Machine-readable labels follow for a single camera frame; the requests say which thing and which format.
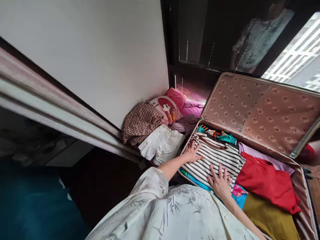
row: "suitcase lid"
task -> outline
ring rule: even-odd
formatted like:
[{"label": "suitcase lid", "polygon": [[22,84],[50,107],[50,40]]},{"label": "suitcase lid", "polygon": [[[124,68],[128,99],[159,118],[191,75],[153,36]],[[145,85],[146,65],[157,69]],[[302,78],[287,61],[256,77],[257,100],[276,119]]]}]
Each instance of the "suitcase lid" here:
[{"label": "suitcase lid", "polygon": [[223,73],[201,118],[294,159],[320,126],[320,94]]}]

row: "white wall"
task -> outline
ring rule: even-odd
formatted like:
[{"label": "white wall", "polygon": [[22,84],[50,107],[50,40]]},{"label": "white wall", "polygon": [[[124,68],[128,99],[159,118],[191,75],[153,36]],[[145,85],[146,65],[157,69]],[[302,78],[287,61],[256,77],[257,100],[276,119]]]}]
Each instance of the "white wall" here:
[{"label": "white wall", "polygon": [[0,36],[119,128],[169,87],[160,0],[4,0]]}]

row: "olive green fabric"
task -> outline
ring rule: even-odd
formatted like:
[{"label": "olive green fabric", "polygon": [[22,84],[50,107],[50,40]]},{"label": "olive green fabric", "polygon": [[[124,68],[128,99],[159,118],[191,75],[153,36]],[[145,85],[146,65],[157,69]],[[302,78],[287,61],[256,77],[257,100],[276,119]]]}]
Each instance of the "olive green fabric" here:
[{"label": "olive green fabric", "polygon": [[300,240],[292,215],[268,200],[249,192],[243,211],[254,225],[273,240]]}]

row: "person's right hand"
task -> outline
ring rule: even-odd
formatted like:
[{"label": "person's right hand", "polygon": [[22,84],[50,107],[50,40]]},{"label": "person's right hand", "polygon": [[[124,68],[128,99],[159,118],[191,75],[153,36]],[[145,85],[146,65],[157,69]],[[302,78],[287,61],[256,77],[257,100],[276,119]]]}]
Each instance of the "person's right hand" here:
[{"label": "person's right hand", "polygon": [[223,202],[229,200],[231,198],[230,184],[231,177],[228,176],[228,169],[224,169],[224,173],[222,172],[222,165],[219,165],[219,176],[213,170],[212,165],[210,165],[210,171],[213,176],[213,180],[211,177],[207,176],[208,182],[211,185],[212,190],[220,198]]}]

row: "white floral robe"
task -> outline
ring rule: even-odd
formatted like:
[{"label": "white floral robe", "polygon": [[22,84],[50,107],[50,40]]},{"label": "white floral robe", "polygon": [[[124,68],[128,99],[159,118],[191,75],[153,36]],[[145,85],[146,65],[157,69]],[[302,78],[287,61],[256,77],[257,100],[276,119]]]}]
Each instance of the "white floral robe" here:
[{"label": "white floral robe", "polygon": [[86,239],[258,239],[210,192],[149,168]]}]

